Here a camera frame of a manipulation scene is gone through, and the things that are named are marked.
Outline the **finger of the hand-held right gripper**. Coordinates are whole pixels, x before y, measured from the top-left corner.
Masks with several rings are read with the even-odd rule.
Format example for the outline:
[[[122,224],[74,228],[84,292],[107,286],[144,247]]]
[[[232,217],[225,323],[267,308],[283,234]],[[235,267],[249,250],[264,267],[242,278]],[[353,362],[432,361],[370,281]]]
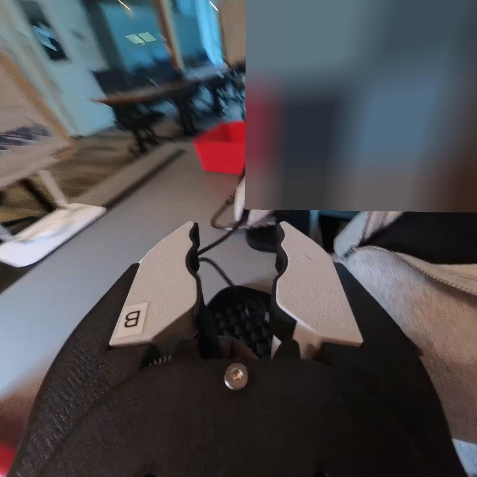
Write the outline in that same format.
[[[246,178],[241,177],[238,183],[233,200],[234,220],[240,223],[245,229],[262,229],[265,227],[275,226],[277,219],[275,211],[266,209],[247,209],[246,199]]]

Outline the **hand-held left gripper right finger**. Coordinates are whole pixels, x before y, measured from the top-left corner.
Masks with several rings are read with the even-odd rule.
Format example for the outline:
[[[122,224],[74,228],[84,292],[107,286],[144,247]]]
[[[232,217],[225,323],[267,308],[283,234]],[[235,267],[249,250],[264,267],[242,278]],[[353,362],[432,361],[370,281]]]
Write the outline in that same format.
[[[289,340],[304,359],[328,343],[360,347],[363,337],[330,255],[289,223],[279,223],[277,235],[271,356]]]

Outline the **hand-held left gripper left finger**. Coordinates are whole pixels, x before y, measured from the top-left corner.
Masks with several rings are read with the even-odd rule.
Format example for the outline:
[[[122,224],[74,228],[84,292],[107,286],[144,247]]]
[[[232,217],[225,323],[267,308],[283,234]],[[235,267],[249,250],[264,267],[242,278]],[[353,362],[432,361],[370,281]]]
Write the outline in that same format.
[[[218,359],[218,332],[205,306],[199,271],[199,225],[187,222],[141,259],[109,346],[152,344],[171,353],[197,338],[204,359]]]

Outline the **red plastic bin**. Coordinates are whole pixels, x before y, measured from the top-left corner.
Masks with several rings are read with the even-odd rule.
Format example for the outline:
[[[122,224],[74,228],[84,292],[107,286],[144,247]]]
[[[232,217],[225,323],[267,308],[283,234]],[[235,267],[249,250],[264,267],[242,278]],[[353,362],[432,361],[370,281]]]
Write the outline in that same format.
[[[241,175],[246,161],[246,122],[220,122],[193,138],[204,171]]]

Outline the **dark foam pad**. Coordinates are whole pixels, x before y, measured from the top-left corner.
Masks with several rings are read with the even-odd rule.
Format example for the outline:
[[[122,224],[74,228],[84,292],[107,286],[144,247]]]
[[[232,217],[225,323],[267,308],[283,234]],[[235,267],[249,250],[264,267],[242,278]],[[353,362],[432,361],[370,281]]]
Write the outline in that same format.
[[[253,250],[265,253],[276,253],[278,247],[277,225],[248,228],[245,232],[248,246]]]
[[[271,294],[242,286],[228,286],[208,302],[220,336],[235,338],[258,358],[271,357]]]

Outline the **person's black shirt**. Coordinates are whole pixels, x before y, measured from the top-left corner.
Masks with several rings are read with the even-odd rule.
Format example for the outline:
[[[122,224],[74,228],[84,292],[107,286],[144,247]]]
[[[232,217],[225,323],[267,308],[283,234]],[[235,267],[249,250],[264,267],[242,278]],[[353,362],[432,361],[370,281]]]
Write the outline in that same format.
[[[477,263],[476,212],[403,212],[353,248],[380,247],[439,265]]]

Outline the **white poster stand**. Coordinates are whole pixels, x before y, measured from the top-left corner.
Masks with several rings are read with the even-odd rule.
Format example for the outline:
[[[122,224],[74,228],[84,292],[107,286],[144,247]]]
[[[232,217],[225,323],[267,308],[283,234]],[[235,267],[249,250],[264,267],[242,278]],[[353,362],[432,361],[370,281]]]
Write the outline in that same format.
[[[70,203],[52,173],[39,170],[56,209],[12,235],[1,225],[0,261],[14,268],[34,265],[106,214],[103,206]]]

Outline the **black wall sign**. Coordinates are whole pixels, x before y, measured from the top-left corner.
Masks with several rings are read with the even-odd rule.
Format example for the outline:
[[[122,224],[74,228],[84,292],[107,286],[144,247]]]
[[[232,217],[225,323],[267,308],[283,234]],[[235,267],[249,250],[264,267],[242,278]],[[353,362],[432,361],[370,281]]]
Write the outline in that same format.
[[[31,24],[35,37],[39,44],[42,46],[49,60],[53,62],[65,62],[68,61],[68,56],[57,39],[55,31],[48,23],[33,20]]]

